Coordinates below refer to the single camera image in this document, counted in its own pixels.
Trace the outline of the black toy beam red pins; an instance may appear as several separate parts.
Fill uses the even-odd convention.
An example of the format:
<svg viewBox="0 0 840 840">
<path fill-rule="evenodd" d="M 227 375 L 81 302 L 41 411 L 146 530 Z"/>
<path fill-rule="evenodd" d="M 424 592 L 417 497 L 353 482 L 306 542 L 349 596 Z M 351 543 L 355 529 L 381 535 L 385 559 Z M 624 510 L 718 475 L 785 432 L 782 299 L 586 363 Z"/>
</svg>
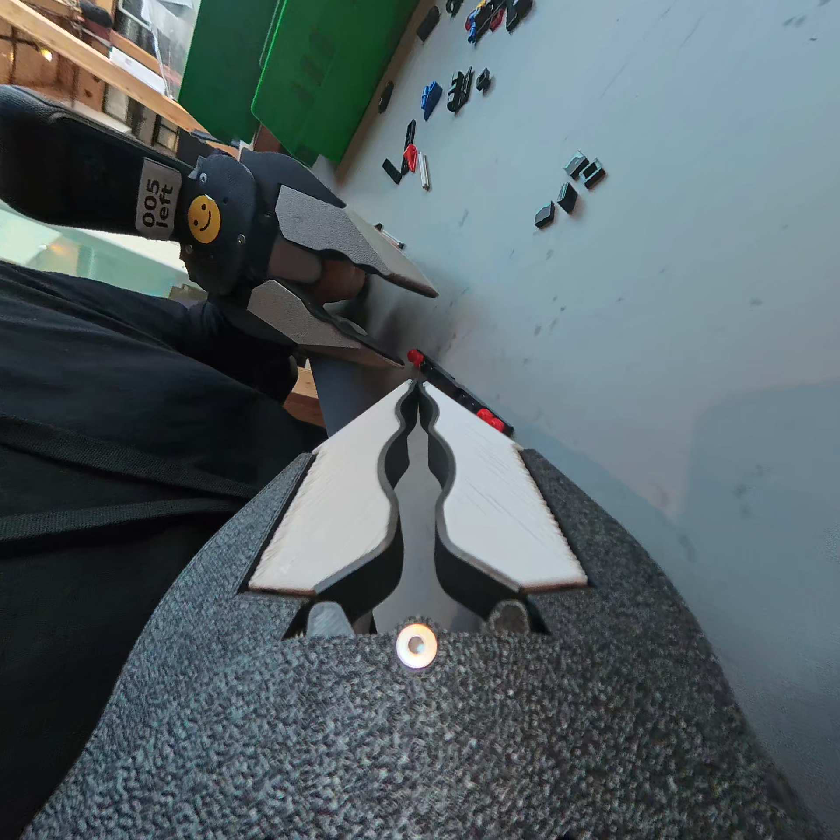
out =
<svg viewBox="0 0 840 840">
<path fill-rule="evenodd" d="M 497 431 L 513 438 L 513 426 L 504 421 L 500 415 L 494 413 L 487 404 L 460 384 L 450 373 L 440 366 L 429 355 L 419 349 L 411 349 L 406 353 L 407 361 L 416 368 L 423 379 L 446 394 L 457 404 L 470 413 L 477 415 Z"/>
</svg>

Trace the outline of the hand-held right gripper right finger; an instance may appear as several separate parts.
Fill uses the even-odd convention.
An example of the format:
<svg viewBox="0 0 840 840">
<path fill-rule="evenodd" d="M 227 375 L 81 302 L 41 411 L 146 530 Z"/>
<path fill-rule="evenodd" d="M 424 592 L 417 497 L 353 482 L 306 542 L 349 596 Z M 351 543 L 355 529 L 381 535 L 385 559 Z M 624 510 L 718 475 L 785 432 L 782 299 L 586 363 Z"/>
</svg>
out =
<svg viewBox="0 0 840 840">
<path fill-rule="evenodd" d="M 540 594 L 587 576 L 522 448 L 435 386 L 418 388 L 428 465 L 441 487 L 434 563 L 447 594 Z"/>
</svg>

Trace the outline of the wooden shelf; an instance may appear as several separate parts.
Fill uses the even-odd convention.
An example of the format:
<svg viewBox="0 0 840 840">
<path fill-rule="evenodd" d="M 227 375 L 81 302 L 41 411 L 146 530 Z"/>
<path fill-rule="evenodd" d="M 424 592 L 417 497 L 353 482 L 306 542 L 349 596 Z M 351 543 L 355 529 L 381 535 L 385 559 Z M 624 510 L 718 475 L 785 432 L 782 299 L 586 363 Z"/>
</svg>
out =
<svg viewBox="0 0 840 840">
<path fill-rule="evenodd" d="M 92 34 L 91 36 L 100 39 L 101 46 L 106 48 L 106 52 L 102 53 L 80 38 L 77 29 L 83 27 L 83 14 L 79 3 L 2 1 L 1 17 L 4 22 L 21 30 L 36 43 L 67 58 L 78 68 L 125 93 L 177 128 L 192 133 L 202 142 L 235 158 L 239 157 L 238 147 L 215 140 L 180 104 L 167 97 L 144 77 L 135 76 L 111 58 L 110 50 L 119 49 L 148 72 L 152 72 L 154 62 L 142 49 L 118 34 Z"/>
</svg>

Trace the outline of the grey desk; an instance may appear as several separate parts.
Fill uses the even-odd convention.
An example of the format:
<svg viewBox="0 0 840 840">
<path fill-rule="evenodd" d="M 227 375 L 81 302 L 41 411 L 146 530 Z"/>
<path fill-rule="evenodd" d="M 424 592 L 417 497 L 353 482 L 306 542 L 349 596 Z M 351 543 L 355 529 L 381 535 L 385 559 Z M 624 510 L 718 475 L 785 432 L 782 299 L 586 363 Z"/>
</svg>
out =
<svg viewBox="0 0 840 840">
<path fill-rule="evenodd" d="M 439 296 L 377 280 L 351 317 L 429 352 L 633 534 L 838 838 L 838 2 L 535 2 L 476 46 L 465 10 L 422 43 L 431 5 L 388 109 L 316 173 Z M 428 192 L 382 169 L 413 119 Z M 576 151 L 605 169 L 591 190 Z"/>
</svg>

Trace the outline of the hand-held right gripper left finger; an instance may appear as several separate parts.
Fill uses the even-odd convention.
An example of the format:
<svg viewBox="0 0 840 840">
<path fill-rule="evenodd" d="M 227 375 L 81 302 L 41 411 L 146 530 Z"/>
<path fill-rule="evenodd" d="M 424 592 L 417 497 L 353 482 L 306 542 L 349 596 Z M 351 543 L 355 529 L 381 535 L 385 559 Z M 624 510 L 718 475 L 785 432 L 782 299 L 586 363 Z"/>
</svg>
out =
<svg viewBox="0 0 840 840">
<path fill-rule="evenodd" d="M 417 384 L 402 383 L 317 447 L 248 581 L 253 592 L 385 599 L 403 572 L 396 485 Z"/>
</svg>

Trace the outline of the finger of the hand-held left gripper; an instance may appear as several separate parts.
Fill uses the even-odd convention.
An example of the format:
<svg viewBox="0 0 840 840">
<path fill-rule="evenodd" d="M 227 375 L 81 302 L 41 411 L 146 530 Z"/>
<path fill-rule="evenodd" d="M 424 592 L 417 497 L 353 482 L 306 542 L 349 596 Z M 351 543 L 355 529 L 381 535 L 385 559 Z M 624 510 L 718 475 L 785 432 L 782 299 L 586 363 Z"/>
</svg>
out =
<svg viewBox="0 0 840 840">
<path fill-rule="evenodd" d="M 279 235 L 290 246 L 323 259 L 350 262 L 417 295 L 438 297 L 431 281 L 404 252 L 352 209 L 282 185 L 275 214 Z"/>
<path fill-rule="evenodd" d="M 253 289 L 247 310 L 309 354 L 377 369 L 405 366 L 357 324 L 331 314 L 277 280 L 266 280 Z"/>
</svg>

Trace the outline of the person's left forearm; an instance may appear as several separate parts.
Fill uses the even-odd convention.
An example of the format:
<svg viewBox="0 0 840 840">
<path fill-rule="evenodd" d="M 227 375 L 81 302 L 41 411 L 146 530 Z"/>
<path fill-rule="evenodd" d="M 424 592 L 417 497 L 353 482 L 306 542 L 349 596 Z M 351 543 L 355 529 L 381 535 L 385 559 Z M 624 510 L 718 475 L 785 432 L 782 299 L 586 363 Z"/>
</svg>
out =
<svg viewBox="0 0 840 840">
<path fill-rule="evenodd" d="M 183 355 L 283 404 L 298 381 L 289 345 L 260 339 L 241 329 L 211 301 L 185 306 L 164 299 L 174 346 Z"/>
</svg>

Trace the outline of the person's left hand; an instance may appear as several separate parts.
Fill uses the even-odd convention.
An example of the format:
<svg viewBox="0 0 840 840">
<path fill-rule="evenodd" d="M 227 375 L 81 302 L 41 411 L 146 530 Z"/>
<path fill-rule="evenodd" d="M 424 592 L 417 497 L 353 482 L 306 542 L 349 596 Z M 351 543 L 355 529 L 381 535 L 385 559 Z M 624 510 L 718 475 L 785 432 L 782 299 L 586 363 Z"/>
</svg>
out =
<svg viewBox="0 0 840 840">
<path fill-rule="evenodd" d="M 319 305 L 325 306 L 358 297 L 365 282 L 366 273 L 361 268 L 348 261 L 326 259 L 311 294 Z"/>
</svg>

